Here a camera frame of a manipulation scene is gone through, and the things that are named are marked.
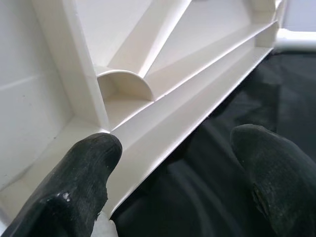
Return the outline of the white plastic table leg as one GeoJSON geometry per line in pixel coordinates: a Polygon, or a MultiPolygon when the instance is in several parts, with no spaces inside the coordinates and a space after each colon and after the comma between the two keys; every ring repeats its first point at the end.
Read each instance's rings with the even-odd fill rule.
{"type": "Polygon", "coordinates": [[[277,32],[274,49],[316,52],[316,32],[298,32],[281,28],[277,32]]]}

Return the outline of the black fabric table cover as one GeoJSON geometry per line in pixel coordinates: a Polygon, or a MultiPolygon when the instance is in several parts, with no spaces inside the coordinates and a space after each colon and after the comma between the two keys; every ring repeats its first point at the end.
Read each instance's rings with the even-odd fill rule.
{"type": "Polygon", "coordinates": [[[119,237],[277,237],[231,146],[254,124],[316,162],[316,53],[270,55],[112,215],[119,237]]]}

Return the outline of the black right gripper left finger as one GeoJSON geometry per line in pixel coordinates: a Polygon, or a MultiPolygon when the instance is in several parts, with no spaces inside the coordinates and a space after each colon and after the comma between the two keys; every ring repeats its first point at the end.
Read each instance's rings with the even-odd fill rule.
{"type": "Polygon", "coordinates": [[[109,133],[75,143],[27,199],[1,237],[90,237],[122,155],[109,133]]]}

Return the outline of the white plastic children table top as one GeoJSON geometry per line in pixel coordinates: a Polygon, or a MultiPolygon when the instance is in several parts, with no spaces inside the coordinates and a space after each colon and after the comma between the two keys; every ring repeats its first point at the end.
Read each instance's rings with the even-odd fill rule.
{"type": "Polygon", "coordinates": [[[0,217],[77,141],[116,136],[111,215],[272,51],[287,0],[31,0],[52,73],[0,93],[0,217]]]}

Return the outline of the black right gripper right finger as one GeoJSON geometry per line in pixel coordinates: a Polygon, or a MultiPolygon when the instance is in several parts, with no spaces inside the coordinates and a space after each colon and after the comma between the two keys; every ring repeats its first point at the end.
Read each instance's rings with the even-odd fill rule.
{"type": "Polygon", "coordinates": [[[277,237],[316,237],[316,162],[295,143],[254,124],[233,128],[231,146],[277,237]]]}

